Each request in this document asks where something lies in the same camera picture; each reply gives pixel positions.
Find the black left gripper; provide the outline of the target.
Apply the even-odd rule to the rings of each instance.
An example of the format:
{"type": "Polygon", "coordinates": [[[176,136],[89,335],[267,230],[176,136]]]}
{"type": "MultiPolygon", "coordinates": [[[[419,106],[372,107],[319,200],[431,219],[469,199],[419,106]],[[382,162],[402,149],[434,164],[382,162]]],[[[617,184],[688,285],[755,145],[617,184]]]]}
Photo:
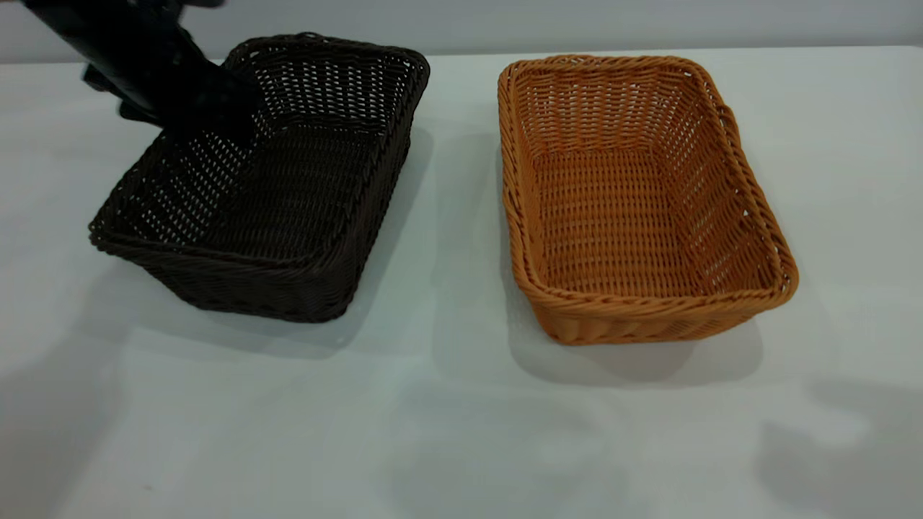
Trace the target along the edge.
{"type": "Polygon", "coordinates": [[[187,6],[220,1],[23,1],[88,65],[83,82],[119,98],[119,116],[164,128],[207,130],[231,141],[256,135],[256,83],[212,68],[182,27],[187,6]]]}

